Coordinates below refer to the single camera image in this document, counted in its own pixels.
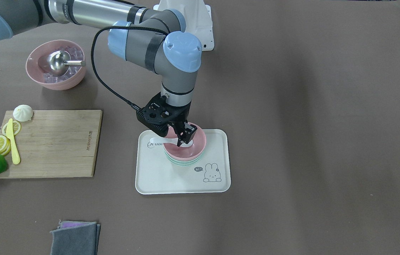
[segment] metal ice scoop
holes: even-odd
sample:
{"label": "metal ice scoop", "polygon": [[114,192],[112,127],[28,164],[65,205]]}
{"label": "metal ice scoop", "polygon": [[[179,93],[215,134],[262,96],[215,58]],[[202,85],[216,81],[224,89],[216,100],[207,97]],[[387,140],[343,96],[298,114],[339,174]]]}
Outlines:
{"label": "metal ice scoop", "polygon": [[68,71],[69,66],[85,66],[85,61],[71,60],[68,52],[57,50],[49,55],[40,57],[38,65],[46,73],[60,77]]}

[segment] yellow knife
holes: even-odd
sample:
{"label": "yellow knife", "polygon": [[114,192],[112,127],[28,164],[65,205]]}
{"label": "yellow knife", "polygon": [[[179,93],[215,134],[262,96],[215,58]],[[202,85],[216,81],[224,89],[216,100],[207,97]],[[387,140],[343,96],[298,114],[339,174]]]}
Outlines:
{"label": "yellow knife", "polygon": [[14,140],[13,119],[10,118],[6,126],[6,137],[11,141],[11,157],[13,164],[17,165],[21,162],[19,152],[17,152],[16,141]]}

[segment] ice cube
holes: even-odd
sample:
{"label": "ice cube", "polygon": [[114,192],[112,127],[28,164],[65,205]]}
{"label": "ice cube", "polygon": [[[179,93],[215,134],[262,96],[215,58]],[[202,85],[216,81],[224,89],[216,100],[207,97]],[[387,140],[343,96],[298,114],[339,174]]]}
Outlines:
{"label": "ice cube", "polygon": [[76,50],[74,53],[74,59],[75,60],[83,60],[84,59],[84,54],[82,54],[82,50]]}
{"label": "ice cube", "polygon": [[61,46],[60,48],[58,48],[58,50],[67,51],[67,50],[68,50],[68,47],[66,47],[66,46]]}
{"label": "ice cube", "polygon": [[48,74],[48,73],[43,74],[43,78],[44,78],[44,83],[54,83],[52,81],[52,78],[53,78],[52,74]]}
{"label": "ice cube", "polygon": [[71,57],[71,59],[74,58],[76,50],[77,50],[76,48],[68,48],[67,52],[69,53],[69,56]]}
{"label": "ice cube", "polygon": [[77,71],[79,71],[80,66],[73,66],[73,70],[74,70],[74,74],[77,73]]}
{"label": "ice cube", "polygon": [[67,80],[67,79],[71,78],[71,76],[72,76],[72,74],[69,74],[69,72],[66,72],[66,74],[64,74],[63,76],[61,76],[59,78],[59,81]]}

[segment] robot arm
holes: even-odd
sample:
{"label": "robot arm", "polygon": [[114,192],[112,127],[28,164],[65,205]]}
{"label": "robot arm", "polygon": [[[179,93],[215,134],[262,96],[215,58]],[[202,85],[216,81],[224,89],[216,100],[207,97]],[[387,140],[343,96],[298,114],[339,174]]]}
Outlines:
{"label": "robot arm", "polygon": [[0,1],[0,40],[54,22],[165,31],[167,36],[147,30],[111,29],[108,47],[124,60],[162,76],[160,92],[145,107],[133,107],[137,119],[162,137],[172,126],[178,146],[193,139],[197,127],[187,122],[187,116],[202,49],[197,37],[184,33],[186,24],[179,11],[156,11],[122,0]]}

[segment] brown table surface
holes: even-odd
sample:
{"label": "brown table surface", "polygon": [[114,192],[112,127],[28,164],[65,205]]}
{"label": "brown table surface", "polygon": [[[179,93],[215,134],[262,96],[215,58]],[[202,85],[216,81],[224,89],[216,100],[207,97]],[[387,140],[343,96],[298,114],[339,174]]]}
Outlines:
{"label": "brown table surface", "polygon": [[[138,1],[153,6],[155,0]],[[90,52],[97,29],[48,24],[0,42],[6,110],[101,109],[95,176],[0,180],[0,255],[48,254],[59,220],[98,221],[98,254],[400,254],[400,0],[207,1],[189,120],[229,139],[232,185],[141,195],[146,128],[95,79],[66,91],[31,81],[25,60],[53,39]],[[98,71],[144,105],[161,77],[98,41]]]}

